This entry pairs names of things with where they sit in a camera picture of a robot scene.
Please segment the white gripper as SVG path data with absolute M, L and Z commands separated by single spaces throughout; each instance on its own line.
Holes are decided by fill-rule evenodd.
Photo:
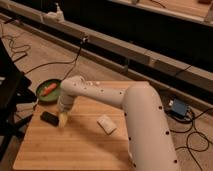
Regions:
M 58 126 L 60 128 L 63 128 L 68 121 L 68 113 L 67 112 L 69 112 L 72 109 L 72 105 L 71 104 L 64 104 L 61 101 L 58 101 L 57 106 L 58 106 L 58 112 L 60 113 L 58 115 L 58 119 L 59 119 Z

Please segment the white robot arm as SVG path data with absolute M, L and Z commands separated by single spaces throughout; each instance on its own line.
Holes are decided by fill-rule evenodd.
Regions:
M 181 171 L 162 101 L 148 82 L 116 89 L 89 85 L 82 76 L 67 78 L 60 84 L 58 111 L 70 111 L 77 96 L 123 110 L 134 171 Z

